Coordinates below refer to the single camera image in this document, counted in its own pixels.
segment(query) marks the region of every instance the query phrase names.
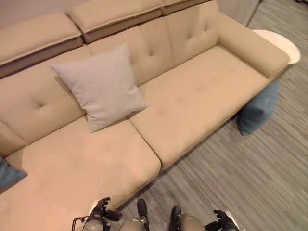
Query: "seat cushion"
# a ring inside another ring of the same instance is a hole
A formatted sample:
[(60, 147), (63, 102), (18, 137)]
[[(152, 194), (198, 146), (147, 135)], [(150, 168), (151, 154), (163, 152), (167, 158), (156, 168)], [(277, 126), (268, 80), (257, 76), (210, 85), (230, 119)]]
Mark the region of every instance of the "seat cushion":
[(130, 121), (166, 169), (267, 84), (219, 46), (140, 86), (148, 107)]
[(127, 119), (89, 134), (85, 116), (6, 160), (28, 176), (0, 195), (1, 231), (68, 231), (94, 200), (118, 207), (161, 167)]

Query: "gray carpet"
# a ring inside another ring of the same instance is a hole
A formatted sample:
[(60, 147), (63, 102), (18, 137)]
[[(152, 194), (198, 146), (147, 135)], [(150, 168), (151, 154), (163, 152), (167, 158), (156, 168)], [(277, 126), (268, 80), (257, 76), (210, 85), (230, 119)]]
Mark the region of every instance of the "gray carpet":
[(307, 6), (264, 0), (249, 27), (277, 32), (302, 51), (300, 63), (281, 79), (275, 114), (249, 137), (234, 120), (226, 123), (126, 203), (125, 219), (137, 215), (137, 200), (144, 198), (152, 231), (166, 230), (175, 204), (204, 223), (219, 208), (248, 231), (308, 230)]

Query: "side table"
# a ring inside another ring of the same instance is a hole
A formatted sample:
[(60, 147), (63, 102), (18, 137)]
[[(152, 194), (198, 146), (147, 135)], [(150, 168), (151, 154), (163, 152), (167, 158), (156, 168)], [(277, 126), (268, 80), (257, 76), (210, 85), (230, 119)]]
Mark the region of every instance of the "side table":
[[(254, 30), (290, 56), (289, 65), (280, 73), (282, 76), (301, 58), (301, 52), (294, 43), (285, 37), (268, 30)], [(277, 107), (279, 79), (271, 82), (253, 98), (239, 113), (237, 124), (242, 136), (254, 133), (273, 114)]]

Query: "beige sofa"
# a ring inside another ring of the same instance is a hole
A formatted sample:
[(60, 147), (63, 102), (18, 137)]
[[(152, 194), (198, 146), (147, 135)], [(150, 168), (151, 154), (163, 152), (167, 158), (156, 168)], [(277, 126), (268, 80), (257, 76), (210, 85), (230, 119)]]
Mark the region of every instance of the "beige sofa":
[[(288, 67), (214, 0), (90, 0), (67, 14), (0, 30), (0, 153), (28, 174), (0, 195), (1, 231), (67, 231), (107, 196), (119, 207)], [(123, 43), (149, 107), (90, 134), (50, 65)]]

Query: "sofa backrest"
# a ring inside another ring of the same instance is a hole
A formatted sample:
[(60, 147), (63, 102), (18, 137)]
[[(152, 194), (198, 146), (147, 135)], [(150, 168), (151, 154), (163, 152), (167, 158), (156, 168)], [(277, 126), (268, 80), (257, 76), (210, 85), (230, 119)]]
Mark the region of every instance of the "sofa backrest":
[(0, 154), (18, 149), (85, 115), (51, 64), (91, 56), (80, 47), (0, 80)]
[(165, 17), (170, 34), (173, 67), (209, 50), (218, 41), (216, 1)]
[(218, 38), (217, 13), (216, 1), (207, 1), (109, 35), (1, 79), (0, 154), (6, 157), (85, 115), (67, 86), (50, 68), (51, 64), (80, 60), (126, 43), (136, 84), (140, 86), (213, 47)]
[(126, 43), (138, 86), (169, 70), (171, 53), (164, 18), (149, 21), (88, 45), (92, 54), (112, 50)]

